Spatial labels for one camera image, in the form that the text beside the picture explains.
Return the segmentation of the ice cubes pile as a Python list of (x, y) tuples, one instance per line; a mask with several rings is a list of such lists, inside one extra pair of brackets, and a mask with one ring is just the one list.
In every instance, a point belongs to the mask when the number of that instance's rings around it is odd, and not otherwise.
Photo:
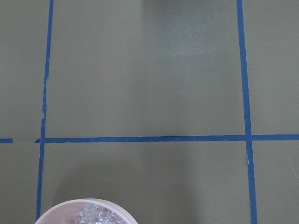
[(87, 203), (84, 209), (76, 214), (76, 224), (125, 224), (115, 212), (106, 207)]

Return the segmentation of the pink bowl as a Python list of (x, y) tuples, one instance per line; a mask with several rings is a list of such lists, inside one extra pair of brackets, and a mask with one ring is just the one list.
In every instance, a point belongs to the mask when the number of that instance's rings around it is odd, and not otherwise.
[(121, 206), (101, 199), (78, 199), (60, 203), (45, 212), (37, 224), (75, 224), (76, 214), (84, 209), (85, 204), (94, 203), (115, 212), (126, 224), (136, 224), (137, 221)]

